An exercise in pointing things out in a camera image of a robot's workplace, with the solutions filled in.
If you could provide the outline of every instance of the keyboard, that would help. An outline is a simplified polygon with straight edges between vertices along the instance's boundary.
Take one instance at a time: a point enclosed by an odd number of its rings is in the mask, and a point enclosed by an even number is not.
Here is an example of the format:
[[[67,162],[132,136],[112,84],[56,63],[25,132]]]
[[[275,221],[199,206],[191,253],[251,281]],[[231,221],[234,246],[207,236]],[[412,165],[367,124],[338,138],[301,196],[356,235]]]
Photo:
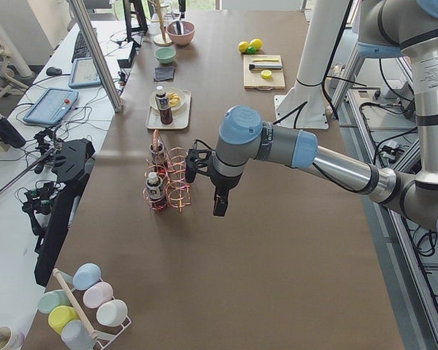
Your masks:
[[[23,120],[32,124],[56,125],[72,108],[78,95],[76,90],[47,89]]]
[[[72,63],[77,58],[87,58],[90,56],[91,54],[89,53],[85,38],[82,37],[82,34],[79,31],[76,37],[76,42],[74,43]]]

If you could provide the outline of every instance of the pink bowl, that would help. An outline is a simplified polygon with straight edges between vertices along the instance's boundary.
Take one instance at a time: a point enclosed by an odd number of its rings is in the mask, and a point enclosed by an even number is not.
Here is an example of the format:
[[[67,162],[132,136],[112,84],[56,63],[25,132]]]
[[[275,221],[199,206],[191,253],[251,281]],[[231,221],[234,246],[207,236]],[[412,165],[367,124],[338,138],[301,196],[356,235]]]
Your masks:
[[[186,45],[188,44],[195,35],[195,25],[192,24],[192,22],[187,22],[186,20],[182,20],[183,24],[183,30],[185,31],[185,34],[177,35],[174,30],[175,22],[170,23],[167,28],[166,32],[167,35],[169,35],[169,38],[172,40],[174,44],[177,45]]]

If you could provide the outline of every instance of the brown table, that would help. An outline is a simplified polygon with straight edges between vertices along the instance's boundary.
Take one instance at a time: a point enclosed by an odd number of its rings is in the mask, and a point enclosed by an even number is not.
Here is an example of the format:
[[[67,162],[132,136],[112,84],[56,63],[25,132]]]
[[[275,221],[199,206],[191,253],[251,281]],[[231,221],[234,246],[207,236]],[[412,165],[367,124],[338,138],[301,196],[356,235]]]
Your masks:
[[[260,37],[263,53],[281,54],[289,88],[307,32],[303,14],[189,11],[187,18],[195,38],[177,47],[175,79],[164,85],[192,92],[190,125],[164,141],[214,145],[224,112],[237,104],[273,120],[276,93],[243,88],[237,43]],[[133,324],[111,349],[403,349],[357,196],[250,161],[224,218],[212,216],[214,187],[203,176],[182,214],[149,210],[142,188],[155,48],[148,37],[57,262],[69,273],[98,264],[128,304]],[[319,142],[344,152],[330,124]],[[66,348],[46,323],[36,315],[24,349]]]

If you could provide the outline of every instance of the sauce bottle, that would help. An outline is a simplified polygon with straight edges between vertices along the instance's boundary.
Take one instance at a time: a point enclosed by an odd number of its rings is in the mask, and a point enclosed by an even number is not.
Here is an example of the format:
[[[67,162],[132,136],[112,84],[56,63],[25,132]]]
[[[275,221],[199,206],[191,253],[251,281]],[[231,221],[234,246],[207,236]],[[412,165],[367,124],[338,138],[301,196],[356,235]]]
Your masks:
[[[166,151],[164,145],[159,143],[157,151],[154,150],[154,145],[150,146],[151,159],[154,165],[154,171],[158,174],[166,175],[169,169],[169,163],[167,162]]]
[[[156,211],[161,211],[167,207],[167,197],[164,191],[164,185],[161,178],[154,171],[151,171],[147,175],[146,190],[150,199],[151,208]]]
[[[155,92],[155,104],[158,107],[159,114],[161,115],[161,123],[168,125],[172,123],[172,110],[169,104],[169,97],[162,86],[158,86]]]

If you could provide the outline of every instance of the wooden cutting board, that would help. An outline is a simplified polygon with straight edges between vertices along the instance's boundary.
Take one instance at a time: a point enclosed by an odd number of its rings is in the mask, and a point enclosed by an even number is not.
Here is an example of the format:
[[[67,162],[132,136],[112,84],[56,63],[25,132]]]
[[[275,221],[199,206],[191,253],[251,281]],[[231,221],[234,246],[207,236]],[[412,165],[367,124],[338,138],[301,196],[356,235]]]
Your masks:
[[[262,59],[277,59],[277,62],[254,61]],[[279,63],[283,64],[280,55],[243,55],[243,86],[245,89],[273,90],[285,89],[284,70],[272,71],[270,79],[261,77],[261,71],[249,70],[254,63]]]

